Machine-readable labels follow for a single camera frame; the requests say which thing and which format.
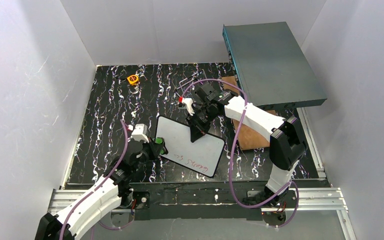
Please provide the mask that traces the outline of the green bone-shaped eraser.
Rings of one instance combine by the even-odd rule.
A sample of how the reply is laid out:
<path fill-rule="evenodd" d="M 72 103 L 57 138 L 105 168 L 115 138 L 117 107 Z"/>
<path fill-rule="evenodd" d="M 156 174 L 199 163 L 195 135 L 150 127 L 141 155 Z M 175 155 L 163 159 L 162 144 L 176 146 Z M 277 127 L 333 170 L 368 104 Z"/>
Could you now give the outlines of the green bone-shaped eraser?
<path fill-rule="evenodd" d="M 164 139 L 162 137 L 156 137 L 155 143 L 158 145 L 163 145 L 165 143 Z"/>

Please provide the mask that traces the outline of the small white whiteboard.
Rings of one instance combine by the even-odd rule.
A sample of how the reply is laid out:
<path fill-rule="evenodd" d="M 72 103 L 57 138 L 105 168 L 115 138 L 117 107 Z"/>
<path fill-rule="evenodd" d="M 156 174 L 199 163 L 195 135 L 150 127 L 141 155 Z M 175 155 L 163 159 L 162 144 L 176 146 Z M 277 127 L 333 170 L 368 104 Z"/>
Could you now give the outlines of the small white whiteboard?
<path fill-rule="evenodd" d="M 191 142 L 188 125 L 162 115 L 157 118 L 155 136 L 164 140 L 168 153 L 163 154 L 163 158 L 206 177 L 214 177 L 224 150 L 224 139 L 206 134 Z"/>

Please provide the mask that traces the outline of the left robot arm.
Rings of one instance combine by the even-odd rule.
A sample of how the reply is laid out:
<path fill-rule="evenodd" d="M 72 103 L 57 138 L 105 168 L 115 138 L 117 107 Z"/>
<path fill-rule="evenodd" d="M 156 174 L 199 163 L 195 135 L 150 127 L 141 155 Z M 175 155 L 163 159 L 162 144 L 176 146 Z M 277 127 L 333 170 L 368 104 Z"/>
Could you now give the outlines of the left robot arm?
<path fill-rule="evenodd" d="M 113 209 L 128 205 L 130 183 L 140 164 L 168 153 L 161 137 L 148 142 L 131 140 L 124 145 L 103 175 L 81 197 L 55 214 L 46 213 L 39 221 L 36 240 L 79 240 Z"/>

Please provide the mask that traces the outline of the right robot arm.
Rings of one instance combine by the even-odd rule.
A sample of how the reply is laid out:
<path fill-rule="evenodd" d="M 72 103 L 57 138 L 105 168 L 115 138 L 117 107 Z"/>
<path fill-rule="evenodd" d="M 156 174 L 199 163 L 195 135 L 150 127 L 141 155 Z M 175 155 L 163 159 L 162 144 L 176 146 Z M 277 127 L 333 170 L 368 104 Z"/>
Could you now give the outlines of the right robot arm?
<path fill-rule="evenodd" d="M 291 186 L 295 167 L 309 148 L 300 120 L 268 113 L 235 91 L 214 89 L 207 79 L 200 81 L 193 94 L 193 98 L 181 95 L 178 99 L 179 108 L 188 112 L 186 121 L 192 143 L 207 134 L 210 124 L 219 116 L 236 120 L 238 127 L 247 126 L 269 142 L 272 170 L 264 191 L 238 204 L 246 208 L 277 205 Z"/>

